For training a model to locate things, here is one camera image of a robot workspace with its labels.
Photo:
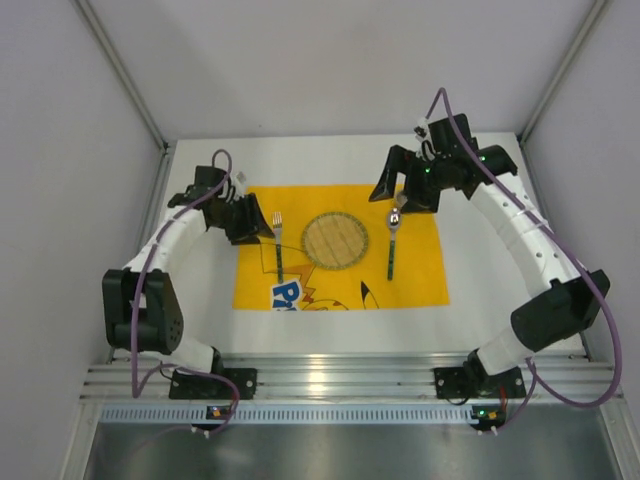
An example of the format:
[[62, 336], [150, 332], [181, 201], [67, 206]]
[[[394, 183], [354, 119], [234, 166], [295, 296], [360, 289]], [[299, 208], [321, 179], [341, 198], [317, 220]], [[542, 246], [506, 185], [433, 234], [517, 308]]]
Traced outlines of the spoon with green handle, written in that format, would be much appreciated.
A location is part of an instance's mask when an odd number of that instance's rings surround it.
[[391, 281], [394, 276], [396, 234], [401, 225], [401, 212], [397, 207], [393, 207], [390, 210], [389, 214], [387, 215], [386, 224], [390, 233], [387, 280]]

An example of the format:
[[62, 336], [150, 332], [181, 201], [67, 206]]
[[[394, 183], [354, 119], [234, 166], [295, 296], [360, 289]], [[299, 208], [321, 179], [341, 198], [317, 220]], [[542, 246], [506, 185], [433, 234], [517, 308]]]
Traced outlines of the fork with green handle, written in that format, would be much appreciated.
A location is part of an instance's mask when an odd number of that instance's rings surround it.
[[277, 280], [279, 284], [284, 282], [283, 258], [282, 258], [282, 232], [283, 218], [282, 214], [277, 211], [272, 214], [272, 227], [275, 235]]

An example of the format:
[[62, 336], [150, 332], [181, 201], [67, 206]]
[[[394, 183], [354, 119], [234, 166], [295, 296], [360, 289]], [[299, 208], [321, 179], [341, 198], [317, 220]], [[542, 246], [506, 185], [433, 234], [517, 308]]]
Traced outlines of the yellow cartoon placemat cloth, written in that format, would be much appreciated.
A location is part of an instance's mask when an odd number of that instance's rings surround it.
[[[449, 302], [438, 229], [432, 215], [405, 215], [396, 234], [394, 276], [387, 280], [392, 201], [371, 203], [369, 185], [254, 187], [267, 219], [283, 216], [284, 282], [275, 240], [239, 249], [233, 306], [238, 310], [347, 311], [418, 308]], [[364, 258], [345, 270], [315, 266], [302, 250], [304, 227], [331, 211], [354, 215], [369, 235]]]

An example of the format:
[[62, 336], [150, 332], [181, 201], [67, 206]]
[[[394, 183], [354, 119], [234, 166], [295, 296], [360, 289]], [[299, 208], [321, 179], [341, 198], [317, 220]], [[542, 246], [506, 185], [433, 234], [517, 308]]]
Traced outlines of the round woven bamboo plate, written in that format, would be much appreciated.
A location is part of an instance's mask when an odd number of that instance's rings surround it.
[[314, 217], [304, 227], [301, 245], [315, 266], [332, 271], [345, 270], [364, 258], [369, 235], [354, 215], [331, 211]]

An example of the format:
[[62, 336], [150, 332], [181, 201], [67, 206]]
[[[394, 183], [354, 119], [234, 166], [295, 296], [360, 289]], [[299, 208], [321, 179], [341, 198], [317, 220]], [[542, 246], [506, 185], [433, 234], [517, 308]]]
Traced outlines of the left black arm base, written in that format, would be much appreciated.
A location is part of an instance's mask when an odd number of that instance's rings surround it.
[[[256, 369], [226, 368], [222, 376], [237, 387], [240, 400], [254, 397], [258, 377]], [[172, 400], [232, 400], [233, 390], [220, 380], [174, 372], [168, 396]]]

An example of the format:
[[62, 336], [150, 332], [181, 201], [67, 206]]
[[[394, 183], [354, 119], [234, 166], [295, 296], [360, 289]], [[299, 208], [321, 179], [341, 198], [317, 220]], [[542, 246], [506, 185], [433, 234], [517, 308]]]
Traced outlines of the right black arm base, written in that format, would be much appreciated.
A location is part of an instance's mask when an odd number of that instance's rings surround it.
[[526, 388], [518, 367], [495, 376], [482, 374], [473, 377], [463, 367], [438, 367], [433, 369], [436, 397], [442, 400], [461, 401], [471, 399], [522, 399]]

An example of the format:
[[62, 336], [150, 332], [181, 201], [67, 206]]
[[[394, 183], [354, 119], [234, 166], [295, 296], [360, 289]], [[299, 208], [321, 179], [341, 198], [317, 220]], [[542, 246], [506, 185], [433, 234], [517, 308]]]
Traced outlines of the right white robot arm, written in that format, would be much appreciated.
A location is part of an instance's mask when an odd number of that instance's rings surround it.
[[403, 214], [435, 214], [442, 191], [460, 191], [509, 251], [530, 298], [463, 364], [472, 391], [492, 390], [521, 361], [589, 329], [610, 281], [602, 270], [579, 272], [580, 264], [551, 239], [511, 156], [499, 145], [479, 146], [466, 115], [415, 131], [419, 149], [391, 146], [369, 199], [398, 198]]

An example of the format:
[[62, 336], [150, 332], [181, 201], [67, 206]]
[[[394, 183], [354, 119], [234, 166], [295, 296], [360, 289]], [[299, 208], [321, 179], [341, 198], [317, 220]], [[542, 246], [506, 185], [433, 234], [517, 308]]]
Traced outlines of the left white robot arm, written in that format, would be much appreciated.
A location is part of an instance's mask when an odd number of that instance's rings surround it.
[[242, 194], [229, 172], [195, 168], [194, 181], [170, 198], [165, 217], [140, 252], [102, 279], [106, 339], [115, 349], [148, 352], [190, 370], [220, 375], [220, 352], [185, 333], [171, 275], [210, 229], [234, 246], [273, 239], [254, 193]]

